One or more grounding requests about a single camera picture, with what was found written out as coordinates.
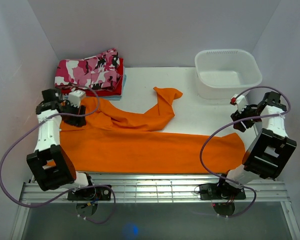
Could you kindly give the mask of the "orange trousers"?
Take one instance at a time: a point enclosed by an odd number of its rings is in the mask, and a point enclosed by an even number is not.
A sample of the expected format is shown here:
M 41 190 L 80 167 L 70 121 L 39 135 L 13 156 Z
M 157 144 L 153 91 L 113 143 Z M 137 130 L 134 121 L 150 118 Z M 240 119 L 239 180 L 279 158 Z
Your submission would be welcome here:
M 207 135 L 164 132 L 174 118 L 175 88 L 154 91 L 157 103 L 145 113 L 126 112 L 106 99 L 83 100 L 86 125 L 62 122 L 60 144 L 77 171 L 128 174 L 225 173 L 238 167 L 245 145 L 238 134 Z

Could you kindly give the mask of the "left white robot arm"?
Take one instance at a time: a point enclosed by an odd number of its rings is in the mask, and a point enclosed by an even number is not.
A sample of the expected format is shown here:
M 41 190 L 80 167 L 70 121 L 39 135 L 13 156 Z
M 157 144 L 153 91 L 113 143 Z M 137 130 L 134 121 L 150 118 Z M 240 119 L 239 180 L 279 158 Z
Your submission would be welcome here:
M 41 190 L 79 188 L 78 193 L 90 200 L 96 195 L 91 177 L 75 170 L 60 142 L 62 121 L 74 127 L 86 125 L 86 107 L 81 105 L 86 93 L 74 90 L 63 96 L 58 89 L 47 89 L 42 91 L 42 97 L 35 110 L 39 123 L 37 144 L 34 152 L 27 155 L 27 164 Z

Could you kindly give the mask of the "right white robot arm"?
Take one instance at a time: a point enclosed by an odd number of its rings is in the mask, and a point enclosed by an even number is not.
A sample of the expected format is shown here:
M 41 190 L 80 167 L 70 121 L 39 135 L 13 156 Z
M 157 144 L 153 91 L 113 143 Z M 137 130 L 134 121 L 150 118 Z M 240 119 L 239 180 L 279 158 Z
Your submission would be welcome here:
M 244 154 L 242 164 L 219 179 L 215 191 L 222 199 L 239 194 L 253 180 L 277 178 L 297 147 L 285 130 L 282 114 L 287 107 L 281 103 L 280 93 L 267 92 L 258 104 L 247 105 L 243 100 L 243 96 L 234 95 L 230 102 L 237 106 L 230 116 L 234 129 L 245 132 L 257 122 L 262 123 L 262 129 Z

